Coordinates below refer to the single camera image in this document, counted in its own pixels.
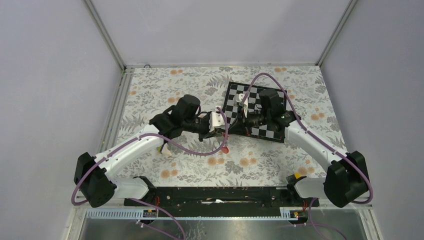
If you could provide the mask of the key with red tag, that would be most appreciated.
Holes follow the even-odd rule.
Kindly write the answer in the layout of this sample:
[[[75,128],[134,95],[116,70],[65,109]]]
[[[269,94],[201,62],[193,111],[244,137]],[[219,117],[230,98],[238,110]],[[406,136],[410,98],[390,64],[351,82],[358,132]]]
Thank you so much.
[[[229,153],[229,148],[228,148],[227,146],[223,146],[223,147],[221,148],[221,151],[222,151],[222,153],[224,153],[224,154],[228,154],[228,153]]]

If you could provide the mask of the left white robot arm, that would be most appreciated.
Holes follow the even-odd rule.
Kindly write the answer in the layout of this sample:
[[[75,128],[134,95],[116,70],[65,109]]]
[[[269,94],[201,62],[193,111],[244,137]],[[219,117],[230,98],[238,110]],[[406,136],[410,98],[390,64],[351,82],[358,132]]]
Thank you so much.
[[[113,198],[135,198],[144,206],[152,204],[155,192],[144,180],[117,178],[117,173],[146,152],[174,144],[173,139],[182,132],[205,138],[214,135],[219,128],[227,128],[226,117],[220,108],[202,112],[198,98],[184,95],[177,104],[155,115],[148,125],[129,139],[93,156],[87,152],[81,154],[75,168],[76,188],[72,193],[72,204],[88,203],[97,208]]]

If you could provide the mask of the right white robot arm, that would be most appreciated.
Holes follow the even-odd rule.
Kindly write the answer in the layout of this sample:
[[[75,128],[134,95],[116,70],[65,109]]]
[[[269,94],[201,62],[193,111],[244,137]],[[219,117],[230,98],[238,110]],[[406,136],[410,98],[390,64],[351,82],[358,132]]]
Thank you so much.
[[[240,105],[241,125],[245,134],[254,128],[266,125],[288,142],[300,147],[325,170],[321,178],[303,178],[292,184],[287,191],[287,201],[293,206],[301,205],[307,198],[324,198],[343,208],[350,203],[359,204],[357,199],[373,189],[369,180],[365,157],[358,151],[345,152],[322,139],[301,120],[294,108],[287,110],[275,89],[259,93],[260,109],[250,112],[249,92],[240,93],[235,100]]]

